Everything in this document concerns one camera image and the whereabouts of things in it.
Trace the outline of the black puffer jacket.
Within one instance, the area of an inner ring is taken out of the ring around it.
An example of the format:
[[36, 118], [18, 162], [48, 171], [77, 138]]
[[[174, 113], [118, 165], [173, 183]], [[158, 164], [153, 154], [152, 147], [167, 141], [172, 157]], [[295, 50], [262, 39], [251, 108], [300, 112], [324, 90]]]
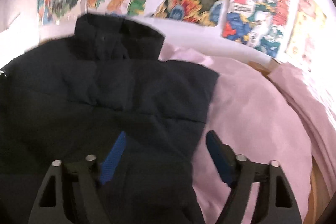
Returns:
[[28, 223], [54, 160], [102, 163], [126, 148], [98, 196], [111, 223], [203, 223], [192, 158], [218, 74], [161, 61], [164, 36], [119, 16], [85, 14], [72, 36], [1, 69], [1, 223]]

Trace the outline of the pink pillow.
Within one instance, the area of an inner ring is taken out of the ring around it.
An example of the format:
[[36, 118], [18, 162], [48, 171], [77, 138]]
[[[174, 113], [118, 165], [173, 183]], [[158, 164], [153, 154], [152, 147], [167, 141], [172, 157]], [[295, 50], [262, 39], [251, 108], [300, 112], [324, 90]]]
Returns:
[[311, 141], [312, 155], [322, 173], [329, 196], [335, 193], [335, 102], [309, 73], [290, 63], [278, 65], [269, 75], [299, 116]]

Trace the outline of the pink duvet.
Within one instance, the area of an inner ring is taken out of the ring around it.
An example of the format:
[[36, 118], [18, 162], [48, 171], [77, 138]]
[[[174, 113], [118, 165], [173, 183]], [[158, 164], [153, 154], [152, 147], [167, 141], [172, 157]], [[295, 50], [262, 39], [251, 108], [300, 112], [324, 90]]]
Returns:
[[218, 72], [205, 130], [215, 131], [235, 153], [254, 162], [277, 160], [305, 217], [311, 190], [311, 142], [277, 88], [260, 72], [228, 57], [165, 44], [159, 59], [189, 61]]

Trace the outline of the pink pig drawing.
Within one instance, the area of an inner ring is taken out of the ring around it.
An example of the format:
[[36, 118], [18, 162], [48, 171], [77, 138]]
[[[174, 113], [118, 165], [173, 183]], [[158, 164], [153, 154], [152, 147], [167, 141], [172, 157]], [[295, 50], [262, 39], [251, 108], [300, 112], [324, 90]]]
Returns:
[[314, 0], [299, 0], [285, 51], [289, 63], [304, 71], [311, 71], [315, 48], [322, 39], [326, 19]]

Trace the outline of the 2024 dragon drawing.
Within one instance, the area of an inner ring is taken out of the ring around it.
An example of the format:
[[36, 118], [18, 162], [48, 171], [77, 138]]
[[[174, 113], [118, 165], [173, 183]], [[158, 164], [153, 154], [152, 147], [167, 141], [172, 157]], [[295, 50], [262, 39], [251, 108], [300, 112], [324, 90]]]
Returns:
[[230, 0], [222, 36], [270, 57], [284, 50], [298, 0]]

